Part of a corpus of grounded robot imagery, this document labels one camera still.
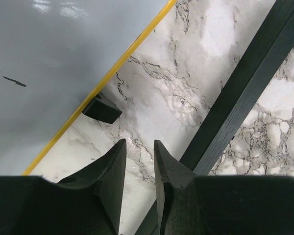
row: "black scratch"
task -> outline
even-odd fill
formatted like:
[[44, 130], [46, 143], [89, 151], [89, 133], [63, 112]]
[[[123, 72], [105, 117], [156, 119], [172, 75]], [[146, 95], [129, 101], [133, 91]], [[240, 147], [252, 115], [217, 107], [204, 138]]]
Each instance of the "black scratch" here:
[[22, 82], [19, 82], [19, 81], [17, 81], [17, 80], [13, 80], [13, 79], [8, 78], [8, 77], [5, 77], [5, 76], [3, 76], [3, 78], [5, 78], [6, 80], [9, 80], [9, 81], [15, 82], [17, 85], [20, 85], [20, 86], [22, 86], [22, 87], [26, 87], [25, 84], [23, 84]]

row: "speckled stone pattern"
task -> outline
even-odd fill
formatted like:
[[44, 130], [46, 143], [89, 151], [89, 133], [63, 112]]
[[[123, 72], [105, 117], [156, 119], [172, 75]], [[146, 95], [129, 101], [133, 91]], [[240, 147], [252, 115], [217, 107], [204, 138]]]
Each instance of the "speckled stone pattern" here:
[[[57, 182], [125, 138], [120, 233], [134, 234], [155, 200], [153, 141], [181, 158], [274, 2], [178, 0], [102, 91], [120, 118], [80, 115], [33, 174]], [[294, 49], [210, 174], [294, 176]]]

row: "black frame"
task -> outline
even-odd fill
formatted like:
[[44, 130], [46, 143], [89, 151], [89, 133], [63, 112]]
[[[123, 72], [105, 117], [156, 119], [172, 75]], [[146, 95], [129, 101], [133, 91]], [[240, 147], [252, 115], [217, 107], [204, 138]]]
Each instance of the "black frame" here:
[[[180, 162], [207, 175], [294, 47], [294, 0], [277, 0]], [[136, 235], [158, 234], [152, 205]]]

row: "yellow strip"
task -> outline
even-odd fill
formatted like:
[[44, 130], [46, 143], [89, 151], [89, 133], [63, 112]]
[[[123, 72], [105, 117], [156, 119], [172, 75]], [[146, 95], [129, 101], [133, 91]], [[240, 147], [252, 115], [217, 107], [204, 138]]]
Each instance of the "yellow strip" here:
[[133, 54], [136, 48], [145, 40], [145, 38], [153, 31], [153, 29], [159, 24], [159, 22], [164, 18], [164, 16], [170, 11], [174, 6], [176, 0], [169, 0], [167, 5], [159, 12], [159, 14], [152, 20], [152, 22], [145, 28], [142, 34], [132, 43], [132, 45], [126, 50], [126, 52], [121, 56], [121, 58], [114, 64], [110, 71], [103, 77], [95, 89], [86, 97], [86, 99], [81, 103], [81, 105], [74, 111], [70, 118], [64, 123], [60, 130], [55, 134], [55, 136], [50, 140], [50, 142], [45, 146], [41, 153], [35, 158], [35, 160], [29, 165], [29, 167], [23, 172], [23, 175], [28, 175], [37, 166], [41, 159], [49, 152], [49, 150], [54, 146], [54, 144], [60, 139], [64, 132], [71, 126], [71, 124], [77, 119], [77, 117], [84, 110], [86, 105], [101, 91], [101, 89], [107, 84], [107, 82], [112, 78], [112, 76], [120, 69], [120, 67], [128, 60], [128, 58]]

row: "gray panel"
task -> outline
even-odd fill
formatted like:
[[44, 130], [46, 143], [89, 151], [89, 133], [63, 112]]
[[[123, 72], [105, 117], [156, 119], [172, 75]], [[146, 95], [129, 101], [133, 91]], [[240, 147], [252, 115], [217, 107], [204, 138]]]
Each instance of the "gray panel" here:
[[29, 166], [167, 2], [0, 0], [0, 175]]

